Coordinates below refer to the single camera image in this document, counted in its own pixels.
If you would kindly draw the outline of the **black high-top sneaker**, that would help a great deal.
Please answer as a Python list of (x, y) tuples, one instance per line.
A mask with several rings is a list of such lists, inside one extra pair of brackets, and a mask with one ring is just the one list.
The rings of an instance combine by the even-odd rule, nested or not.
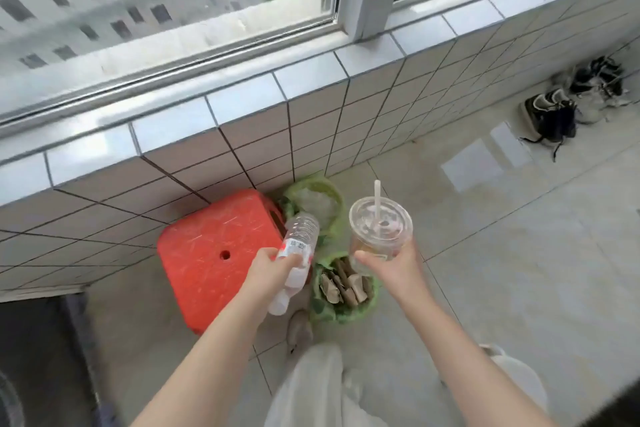
[(531, 144), (547, 142), (553, 148), (552, 162), (557, 162), (559, 148), (577, 135), (577, 105), (561, 88), (526, 99), (520, 105), (530, 137), (519, 137)]

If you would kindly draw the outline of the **person's left forearm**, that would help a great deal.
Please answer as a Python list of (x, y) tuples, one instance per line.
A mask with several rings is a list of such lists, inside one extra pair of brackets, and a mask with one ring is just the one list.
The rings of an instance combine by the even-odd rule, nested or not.
[(131, 427), (224, 427), (273, 295), (243, 286)]

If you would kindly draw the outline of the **green-lined bin with clear waste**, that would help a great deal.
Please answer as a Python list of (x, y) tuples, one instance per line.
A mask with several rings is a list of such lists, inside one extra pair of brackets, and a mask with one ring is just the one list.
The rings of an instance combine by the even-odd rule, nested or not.
[(284, 190), (277, 205), (287, 220), (302, 212), (313, 215), (319, 222), (318, 246), (338, 238), (344, 228), (344, 198), (323, 175), (312, 174), (296, 181)]

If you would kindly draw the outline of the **red plastic stool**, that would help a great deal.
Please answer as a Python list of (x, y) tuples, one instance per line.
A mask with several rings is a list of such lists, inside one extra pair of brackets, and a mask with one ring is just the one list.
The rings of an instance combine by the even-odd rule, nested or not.
[(202, 335), (236, 295), (257, 251), (281, 245), (284, 223), (274, 201), (244, 189), (163, 230), (157, 253), (194, 334)]

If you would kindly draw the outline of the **person's right forearm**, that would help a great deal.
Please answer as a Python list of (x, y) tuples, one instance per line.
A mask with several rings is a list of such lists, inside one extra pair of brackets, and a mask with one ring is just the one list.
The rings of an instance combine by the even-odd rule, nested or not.
[(557, 427), (423, 287), (400, 301), (467, 427)]

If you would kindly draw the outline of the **clear plastic lidded cup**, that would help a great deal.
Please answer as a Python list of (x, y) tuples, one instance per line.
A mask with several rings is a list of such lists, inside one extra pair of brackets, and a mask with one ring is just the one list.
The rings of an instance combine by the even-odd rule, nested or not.
[(371, 277), (372, 272), (355, 258), (355, 252), (363, 250), (384, 261), (391, 261), (413, 235), (410, 214), (397, 202), (380, 197), (380, 208), (376, 211), (373, 196), (357, 200), (349, 210), (351, 247), (349, 262), (355, 272)]

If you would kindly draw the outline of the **brown cardboard scraps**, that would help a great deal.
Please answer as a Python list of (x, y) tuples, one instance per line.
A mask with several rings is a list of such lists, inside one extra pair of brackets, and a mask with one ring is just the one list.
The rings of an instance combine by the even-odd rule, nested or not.
[(332, 307), (356, 309), (370, 305), (375, 297), (373, 279), (357, 273), (348, 257), (337, 257), (323, 266), (319, 290)]

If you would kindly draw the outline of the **person's beige left shoe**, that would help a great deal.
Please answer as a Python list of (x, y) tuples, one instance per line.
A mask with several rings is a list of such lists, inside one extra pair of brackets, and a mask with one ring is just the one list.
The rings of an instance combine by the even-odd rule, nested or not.
[(299, 309), (292, 314), (287, 324), (285, 340), (287, 352), (290, 355), (304, 350), (313, 342), (313, 329), (308, 310)]

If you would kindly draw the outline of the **person's white trousers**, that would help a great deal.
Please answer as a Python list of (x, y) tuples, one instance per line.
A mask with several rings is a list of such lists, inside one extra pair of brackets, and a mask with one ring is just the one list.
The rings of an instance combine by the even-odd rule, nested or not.
[[(520, 388), (512, 377), (510, 379)], [(361, 386), (345, 370), (341, 350), (336, 344), (310, 346), (296, 358), (277, 391), (265, 427), (391, 427), (362, 406)], [(462, 427), (467, 427), (447, 390), (451, 403), (459, 411)]]

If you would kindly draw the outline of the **dark grey appliance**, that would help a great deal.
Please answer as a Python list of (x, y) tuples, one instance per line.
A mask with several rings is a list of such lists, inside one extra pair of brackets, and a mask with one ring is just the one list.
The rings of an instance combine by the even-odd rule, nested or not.
[(0, 303), (0, 427), (124, 427), (85, 293)]

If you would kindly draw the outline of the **person's left hand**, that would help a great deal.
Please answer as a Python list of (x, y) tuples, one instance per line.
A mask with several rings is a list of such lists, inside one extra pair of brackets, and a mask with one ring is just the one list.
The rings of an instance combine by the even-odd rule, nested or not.
[(242, 300), (263, 315), (266, 315), (276, 295), (284, 290), (289, 276), (277, 276), (270, 272), (271, 262), (278, 253), (278, 248), (260, 248), (239, 291)]

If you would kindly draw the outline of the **clear plastic water bottle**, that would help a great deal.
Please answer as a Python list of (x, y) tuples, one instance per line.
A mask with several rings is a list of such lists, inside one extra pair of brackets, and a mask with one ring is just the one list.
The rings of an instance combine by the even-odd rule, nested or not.
[(291, 298), (305, 286), (314, 261), (320, 232), (319, 221), (306, 212), (300, 212), (288, 219), (285, 228), (287, 233), (276, 258), (297, 254), (302, 256), (302, 261), (299, 266), (291, 269), (284, 287), (278, 291), (269, 305), (268, 313), (272, 316), (284, 315)]

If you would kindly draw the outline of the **person's right hand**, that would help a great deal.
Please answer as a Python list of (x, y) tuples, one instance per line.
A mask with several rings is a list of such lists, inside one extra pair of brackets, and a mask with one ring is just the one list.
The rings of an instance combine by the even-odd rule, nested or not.
[(392, 260), (396, 262), (395, 271), (374, 275), (382, 281), (403, 311), (407, 313), (434, 307), (436, 302), (424, 277), (423, 261), (414, 239), (409, 238)]

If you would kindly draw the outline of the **green-lined bin with cardboard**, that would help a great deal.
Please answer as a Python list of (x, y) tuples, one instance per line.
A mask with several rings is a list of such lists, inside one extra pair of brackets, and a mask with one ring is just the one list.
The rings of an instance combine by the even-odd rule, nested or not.
[(332, 321), (340, 324), (346, 324), (352, 322), (363, 317), (368, 311), (370, 311), (375, 306), (378, 299), (380, 281), (376, 277), (371, 276), (374, 282), (375, 297), (370, 305), (364, 305), (357, 307), (356, 309), (348, 309), (346, 307), (332, 307), (328, 302), (326, 302), (319, 290), (319, 277), (323, 266), (327, 267), (330, 262), (337, 257), (348, 257), (349, 259), (347, 252), (334, 252), (313, 263), (310, 278), (309, 302), (309, 316), (311, 323)]

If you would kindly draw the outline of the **black and white sneaker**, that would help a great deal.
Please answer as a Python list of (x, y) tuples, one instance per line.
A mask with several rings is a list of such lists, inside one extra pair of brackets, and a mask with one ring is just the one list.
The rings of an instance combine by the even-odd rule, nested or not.
[(573, 73), (569, 92), (582, 96), (598, 91), (605, 98), (622, 97), (624, 67), (610, 57), (599, 57), (585, 66), (579, 66)]

